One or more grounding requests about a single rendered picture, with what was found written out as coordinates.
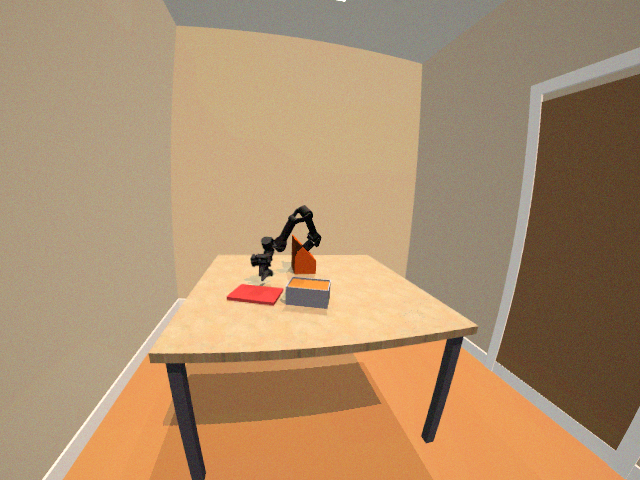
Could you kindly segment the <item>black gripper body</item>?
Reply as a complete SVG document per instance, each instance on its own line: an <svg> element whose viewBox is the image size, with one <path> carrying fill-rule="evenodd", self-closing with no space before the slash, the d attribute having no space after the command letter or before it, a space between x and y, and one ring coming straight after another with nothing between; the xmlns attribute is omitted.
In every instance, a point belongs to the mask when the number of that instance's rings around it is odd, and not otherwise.
<svg viewBox="0 0 640 480"><path fill-rule="evenodd" d="M259 261L259 262L266 262L266 263L268 263L268 267L267 267L267 269L266 269L265 271L271 272L271 275L270 275L270 276L268 276L268 277L273 277L273 275L274 275L273 270L272 270L272 269L269 269L269 267L271 267L271 264L270 264L270 263L271 263L271 261L273 260L273 259L272 259L272 255L271 255L270 253L267 253L267 252L266 252L266 253L264 253L264 254L257 254L257 255L256 255L256 257L255 257L255 259L256 259L256 261L258 261L258 259L261 259L261 261Z"/></svg>

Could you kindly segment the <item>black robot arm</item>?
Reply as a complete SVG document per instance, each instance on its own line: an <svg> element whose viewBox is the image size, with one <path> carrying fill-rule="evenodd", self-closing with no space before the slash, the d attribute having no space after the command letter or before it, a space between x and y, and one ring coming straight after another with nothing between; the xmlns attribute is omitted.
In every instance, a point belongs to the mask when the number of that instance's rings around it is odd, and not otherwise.
<svg viewBox="0 0 640 480"><path fill-rule="evenodd" d="M301 218L296 218L297 214L300 214L302 217ZM316 231L315 225L313 223L313 212L306 206L300 206L299 208L295 209L295 211L293 212L293 214L291 214L288 217L288 221L285 224L281 234L279 235L279 237L273 239L271 236L270 237L263 237L261 239L261 243L263 246L263 249L265 250L264 253L270 253L272 256L274 254L274 249L277 252L283 252L286 248L287 245L287 239L289 237L289 235L291 234L294 226L297 223L300 222L305 222L309 233L307 234L307 238L308 240L302 245L302 247L308 252L313 246L318 247L321 241L321 236L319 235L319 233ZM312 240L312 241L311 241ZM274 247L274 248L273 248ZM309 253L309 252L308 252ZM257 267L257 262L261 261L261 259L258 259L258 261L256 261L255 259L256 255L252 254L251 258L250 258L250 263L251 266Z"/></svg>

